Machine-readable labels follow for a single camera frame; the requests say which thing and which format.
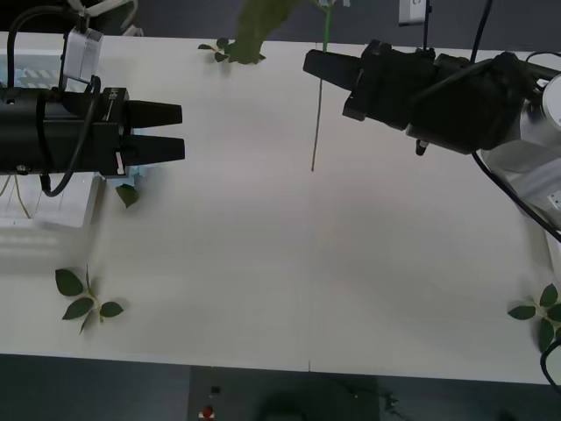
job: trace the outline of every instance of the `black cable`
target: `black cable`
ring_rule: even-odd
[[[14,59],[14,49],[16,45],[16,35],[18,35],[18,31],[21,27],[30,19],[36,18],[38,16],[59,16],[61,18],[65,18],[72,22],[76,22],[80,20],[79,15],[76,13],[72,13],[67,11],[67,9],[59,6],[39,6],[33,7],[28,11],[24,11],[21,15],[19,15],[11,24],[10,32],[8,34],[8,88],[14,87],[15,82],[15,74],[16,74],[16,65]]]
[[[545,231],[547,231],[547,233],[549,233],[551,237],[561,242],[561,234],[559,234],[559,232],[557,232],[557,230],[553,226],[544,221],[543,218],[541,218],[532,210],[532,208],[530,208],[525,202],[523,202],[523,200],[521,200],[521,198],[518,197],[518,195],[516,195],[516,193],[511,190],[503,180],[501,180],[487,167],[487,165],[485,165],[485,163],[481,160],[477,153],[472,153],[472,157],[475,159],[475,162],[477,162],[477,165],[479,166],[479,168],[481,168],[485,175],[489,177],[491,181],[494,182],[495,185],[499,189],[501,189],[508,197],[510,197],[510,199],[516,204],[516,206],[522,209],[529,217],[534,219],[534,221],[536,221]]]
[[[54,190],[51,190],[51,177],[49,176],[49,174],[42,174],[39,177],[41,181],[41,188],[43,189],[43,193],[45,193],[45,196],[47,197],[58,196],[62,192],[62,190],[67,187],[68,182],[70,182],[70,179],[74,174],[76,165],[78,164],[78,160],[80,158],[80,155],[82,154],[84,143],[86,143],[86,139],[88,138],[89,129],[91,128],[91,125],[94,121],[94,115],[96,114],[96,108],[99,103],[101,84],[102,82],[99,77],[92,76],[91,82],[86,88],[85,92],[89,92],[92,85],[94,89],[91,101],[89,103],[88,113],[86,114],[86,118],[84,119],[84,126],[82,127],[82,131],[80,132],[80,137],[78,138],[78,143],[76,143],[76,148],[74,150],[74,154],[72,155],[72,159],[68,164],[67,172],[62,177],[62,180],[60,180],[59,185]]]
[[[490,67],[492,63],[493,63],[492,59],[487,59],[487,60],[480,61],[477,64],[473,64],[468,68],[463,68],[459,72],[456,72],[455,74],[447,77],[446,79],[443,79],[439,83],[435,83],[434,85],[429,86],[427,89],[413,96],[410,100],[410,104],[414,105],[415,103],[418,103],[419,101],[426,98],[427,96],[431,96],[435,94],[440,89],[445,88],[451,83],[464,79],[465,77],[469,75],[473,75],[474,73],[479,72],[481,70],[485,70],[486,68]]]
[[[548,348],[545,350],[545,352],[542,354],[542,357],[540,358],[540,366],[542,367],[542,372],[543,375],[545,376],[545,378],[547,379],[547,381],[550,383],[551,387],[559,394],[561,395],[561,388],[559,388],[559,386],[553,381],[553,379],[550,376],[550,372],[547,371],[547,359],[550,356],[550,354],[558,347],[561,346],[561,339],[557,339],[555,340],[550,346],[548,346]]]
[[[475,35],[475,40],[473,41],[473,48],[472,48],[472,58],[470,59],[471,63],[475,62],[477,58],[477,52],[479,51],[479,43],[481,42],[481,36],[483,35],[483,30],[485,29],[485,25],[487,23],[487,19],[489,18],[489,13],[491,13],[491,8],[493,7],[493,0],[487,0],[485,4],[485,9],[483,10],[483,15],[481,16],[481,20],[479,21],[479,28],[477,28],[477,35]]]
[[[427,0],[424,10],[423,51],[427,51],[427,48],[429,47],[429,16],[430,16],[430,0]]]

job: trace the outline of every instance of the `white tabletop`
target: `white tabletop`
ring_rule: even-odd
[[[544,382],[530,324],[507,315],[553,279],[544,235],[470,158],[417,157],[403,133],[343,118],[348,94],[326,84],[312,174],[313,45],[228,67],[200,42],[104,39],[103,85],[181,104],[182,125],[152,132],[184,137],[187,159],[129,210],[108,189],[82,249],[0,261],[0,352]],[[86,261],[126,311],[79,336],[53,270]]]

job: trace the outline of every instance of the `dark floor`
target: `dark floor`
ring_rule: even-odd
[[[257,421],[291,407],[308,421],[399,421],[384,411],[392,393],[410,421],[561,419],[547,386],[186,367],[103,360],[0,356],[2,421]]]

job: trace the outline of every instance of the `green leaf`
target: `green leaf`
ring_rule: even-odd
[[[221,50],[224,50],[228,46],[228,44],[230,44],[230,41],[226,38],[217,39],[217,47]]]
[[[121,197],[121,200],[124,203],[124,206],[129,208],[129,206],[134,205],[139,198],[137,190],[134,187],[129,186],[128,184],[123,184],[116,188],[117,194]]]
[[[62,320],[72,320],[73,318],[80,318],[88,311],[90,311],[93,305],[94,300],[92,300],[91,298],[88,298],[86,296],[83,298],[78,298],[68,306],[67,312],[64,313],[64,316],[62,316]]]
[[[543,307],[551,307],[557,301],[559,297],[557,293],[557,288],[552,283],[545,287],[540,298],[540,305]]]
[[[82,331],[85,329],[86,325],[89,325],[93,320],[93,316],[94,316],[95,312],[93,310],[91,310],[88,315],[86,316],[86,318],[84,318],[84,321],[82,322],[82,327],[80,328],[80,334],[82,335]]]
[[[540,322],[540,330],[538,334],[538,345],[540,352],[544,352],[553,340],[553,325],[549,320],[542,319]]]
[[[214,53],[214,58],[215,58],[216,61],[221,63],[222,61],[226,60],[228,58],[228,56],[224,55],[224,54],[220,54],[220,53]]]
[[[227,46],[224,47],[224,54],[226,55],[230,55],[231,54],[231,49],[234,47],[236,43],[232,42],[231,44],[228,44]]]
[[[561,304],[555,304],[547,310],[549,318],[555,322],[561,322]]]
[[[84,287],[78,277],[68,269],[59,269],[54,272],[56,288],[63,296],[79,296]]]
[[[259,52],[266,37],[281,26],[300,0],[245,0],[238,17],[233,60],[241,64],[259,62]]]
[[[108,303],[102,305],[102,309],[99,311],[99,315],[103,316],[104,318],[113,318],[121,314],[123,311],[123,307],[121,307],[119,304],[109,301]]]
[[[509,311],[508,315],[516,320],[528,320],[536,315],[536,307],[532,305],[521,305]]]

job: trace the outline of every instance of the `wall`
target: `wall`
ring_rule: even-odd
[[[429,42],[441,48],[471,48],[486,0],[432,0]],[[234,37],[244,0],[139,0],[138,23],[147,36],[211,38]],[[288,22],[271,39],[321,41],[323,14],[302,1]],[[331,40],[366,44],[380,39],[397,46],[420,46],[421,27],[398,26],[399,0],[339,1],[333,14]],[[561,2],[551,0],[495,0],[482,49],[561,50],[558,19]]]

